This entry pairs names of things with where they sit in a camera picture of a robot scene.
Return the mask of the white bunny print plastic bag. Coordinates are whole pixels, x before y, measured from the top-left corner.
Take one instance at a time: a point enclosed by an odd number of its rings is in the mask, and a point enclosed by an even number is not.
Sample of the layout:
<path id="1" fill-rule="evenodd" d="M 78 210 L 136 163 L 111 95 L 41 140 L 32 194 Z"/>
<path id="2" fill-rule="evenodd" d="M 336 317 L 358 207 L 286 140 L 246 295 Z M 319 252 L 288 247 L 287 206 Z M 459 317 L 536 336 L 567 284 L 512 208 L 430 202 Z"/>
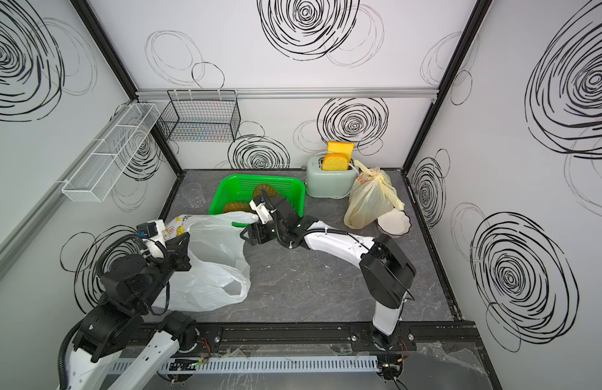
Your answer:
<path id="1" fill-rule="evenodd" d="M 206 312 L 243 302 L 249 293 L 250 265 L 243 253 L 242 224 L 258 221 L 255 214 L 235 211 L 228 214 L 182 214 L 156 227 L 166 245 L 182 233 L 188 242 L 189 271 L 177 271 L 170 279 L 170 297 L 162 292 L 156 309 Z"/>

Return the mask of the yellowish fruit print plastic bag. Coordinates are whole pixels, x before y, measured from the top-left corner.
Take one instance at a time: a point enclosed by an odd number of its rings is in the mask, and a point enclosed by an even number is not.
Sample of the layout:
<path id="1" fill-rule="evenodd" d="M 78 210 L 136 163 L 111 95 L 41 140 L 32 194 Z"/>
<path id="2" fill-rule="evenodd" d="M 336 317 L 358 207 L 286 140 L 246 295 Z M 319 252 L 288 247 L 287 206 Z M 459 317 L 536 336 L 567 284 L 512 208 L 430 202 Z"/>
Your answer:
<path id="1" fill-rule="evenodd" d="M 346 227 L 359 230 L 392 210 L 404 210 L 404 203 L 384 170 L 366 167 L 357 159 L 354 166 L 359 175 L 349 193 L 348 209 L 344 215 Z"/>

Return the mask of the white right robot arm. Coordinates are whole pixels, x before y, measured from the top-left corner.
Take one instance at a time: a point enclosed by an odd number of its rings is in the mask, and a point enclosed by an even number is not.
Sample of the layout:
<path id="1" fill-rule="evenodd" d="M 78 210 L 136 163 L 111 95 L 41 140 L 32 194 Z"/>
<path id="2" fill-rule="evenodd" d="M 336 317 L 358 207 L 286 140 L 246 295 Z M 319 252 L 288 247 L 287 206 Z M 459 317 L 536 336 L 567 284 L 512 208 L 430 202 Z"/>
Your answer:
<path id="1" fill-rule="evenodd" d="M 385 337 L 393 335 L 416 268 L 392 237 L 363 237 L 301 216 L 283 196 L 271 197 L 264 189 L 249 206 L 259 221 L 244 227 L 241 237 L 245 242 L 263 245 L 276 241 L 288 250 L 320 251 L 357 267 L 376 302 L 372 326 Z"/>

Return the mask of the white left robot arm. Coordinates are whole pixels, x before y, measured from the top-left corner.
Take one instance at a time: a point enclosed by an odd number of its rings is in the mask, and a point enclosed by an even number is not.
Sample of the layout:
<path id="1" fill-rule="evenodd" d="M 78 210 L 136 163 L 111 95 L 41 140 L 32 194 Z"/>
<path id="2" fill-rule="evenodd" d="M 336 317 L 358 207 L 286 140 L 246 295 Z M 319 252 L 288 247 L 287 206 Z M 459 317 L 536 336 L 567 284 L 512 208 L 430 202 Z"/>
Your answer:
<path id="1" fill-rule="evenodd" d="M 147 329 L 144 315 L 153 312 L 161 293 L 170 293 L 174 273 L 190 271 L 190 235 L 164 240 L 143 224 L 110 243 L 91 266 L 103 291 L 96 305 L 68 330 L 60 344 L 57 371 L 60 389 L 98 389 L 110 366 L 135 335 Z M 123 389 L 141 389 L 180 350 L 199 343 L 196 323 L 173 311 L 155 326 L 137 361 L 116 381 Z"/>

